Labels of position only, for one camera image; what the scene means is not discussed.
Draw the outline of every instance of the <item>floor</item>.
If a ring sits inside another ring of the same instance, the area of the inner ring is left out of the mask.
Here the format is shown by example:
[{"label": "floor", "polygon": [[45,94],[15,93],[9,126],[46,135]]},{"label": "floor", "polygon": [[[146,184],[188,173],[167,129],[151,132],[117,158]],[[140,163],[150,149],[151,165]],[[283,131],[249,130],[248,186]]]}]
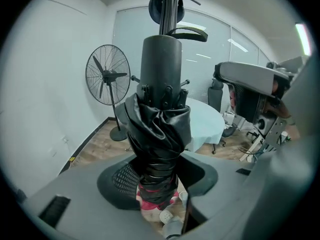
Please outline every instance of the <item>floor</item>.
[{"label": "floor", "polygon": [[[71,167],[83,166],[92,163],[97,160],[105,160],[115,156],[119,156],[126,153],[125,149],[130,147],[128,140],[113,141],[110,139],[110,131],[116,127],[115,121],[107,122],[87,143],[80,154],[72,162]],[[226,147],[219,145],[216,147],[216,154],[212,154],[212,144],[205,143],[199,150],[196,151],[198,154],[211,156],[215,158],[228,159],[228,160],[239,160],[243,153],[239,151],[238,147],[249,149],[251,146],[251,136],[246,136],[247,131],[236,130],[235,133],[226,138]],[[185,190],[181,182],[179,183],[178,192]],[[185,208],[182,202],[178,200],[169,209],[175,216],[179,216],[181,220],[185,217]],[[163,224],[161,222],[150,222],[154,229],[162,233]]]}]

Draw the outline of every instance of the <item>standing fan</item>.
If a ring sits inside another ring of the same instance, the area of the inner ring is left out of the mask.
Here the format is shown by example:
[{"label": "standing fan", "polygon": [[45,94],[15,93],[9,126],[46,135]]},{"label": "standing fan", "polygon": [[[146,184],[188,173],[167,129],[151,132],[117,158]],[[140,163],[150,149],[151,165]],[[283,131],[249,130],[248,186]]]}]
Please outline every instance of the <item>standing fan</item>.
[{"label": "standing fan", "polygon": [[[124,53],[116,46],[106,44],[98,47],[89,57],[85,68],[86,85],[92,96],[100,103],[112,105],[119,103],[130,86],[130,67]],[[119,142],[127,138],[126,129],[119,125],[114,114],[116,127],[110,138]]]}]

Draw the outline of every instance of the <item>fluorescent light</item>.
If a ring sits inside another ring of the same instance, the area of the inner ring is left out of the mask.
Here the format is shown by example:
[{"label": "fluorescent light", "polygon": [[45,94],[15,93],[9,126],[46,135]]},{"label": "fluorescent light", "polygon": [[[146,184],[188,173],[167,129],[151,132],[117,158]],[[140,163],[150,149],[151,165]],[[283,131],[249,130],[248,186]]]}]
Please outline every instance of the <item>fluorescent light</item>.
[{"label": "fluorescent light", "polygon": [[201,56],[201,57],[205,57],[205,58],[208,58],[208,59],[211,59],[211,57],[208,57],[208,56],[206,56],[206,55],[202,55],[202,54],[196,54],[196,55],[198,55],[198,56]]},{"label": "fluorescent light", "polygon": [[196,29],[199,29],[199,30],[205,30],[206,29],[205,26],[200,26],[200,25],[193,24],[193,23],[190,23],[190,22],[185,22],[185,21],[180,21],[180,22],[177,23],[177,25],[181,25],[181,26],[185,26],[185,27],[192,27],[192,28],[196,28]]},{"label": "fluorescent light", "polygon": [[233,44],[234,46],[238,47],[239,49],[241,49],[242,51],[244,51],[245,53],[248,52],[248,50],[246,48],[244,48],[241,44],[237,43],[236,41],[234,41],[233,39],[228,39],[228,42],[230,42],[231,44]]},{"label": "fluorescent light", "polygon": [[298,30],[304,54],[310,56],[311,50],[310,50],[310,44],[309,44],[305,25],[304,24],[295,24],[295,27],[296,27],[296,30]]}]

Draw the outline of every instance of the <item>round table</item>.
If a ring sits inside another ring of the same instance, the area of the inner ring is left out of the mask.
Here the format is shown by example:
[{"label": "round table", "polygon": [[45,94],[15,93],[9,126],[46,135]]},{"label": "round table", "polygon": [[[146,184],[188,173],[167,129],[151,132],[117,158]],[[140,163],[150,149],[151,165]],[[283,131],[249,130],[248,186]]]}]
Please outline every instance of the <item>round table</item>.
[{"label": "round table", "polygon": [[185,148],[195,152],[204,143],[218,144],[225,129],[223,116],[213,107],[193,98],[187,98],[185,104],[191,108],[191,142]]}]

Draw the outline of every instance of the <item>fan base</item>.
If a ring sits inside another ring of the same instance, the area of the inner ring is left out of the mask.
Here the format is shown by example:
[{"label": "fan base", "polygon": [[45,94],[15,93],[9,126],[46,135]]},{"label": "fan base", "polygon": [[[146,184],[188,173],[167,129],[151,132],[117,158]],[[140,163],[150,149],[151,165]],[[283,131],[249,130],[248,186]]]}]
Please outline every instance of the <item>fan base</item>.
[{"label": "fan base", "polygon": [[110,131],[110,138],[115,142],[124,141],[127,138],[127,130],[123,125],[120,125],[120,130],[118,127],[114,127]]}]

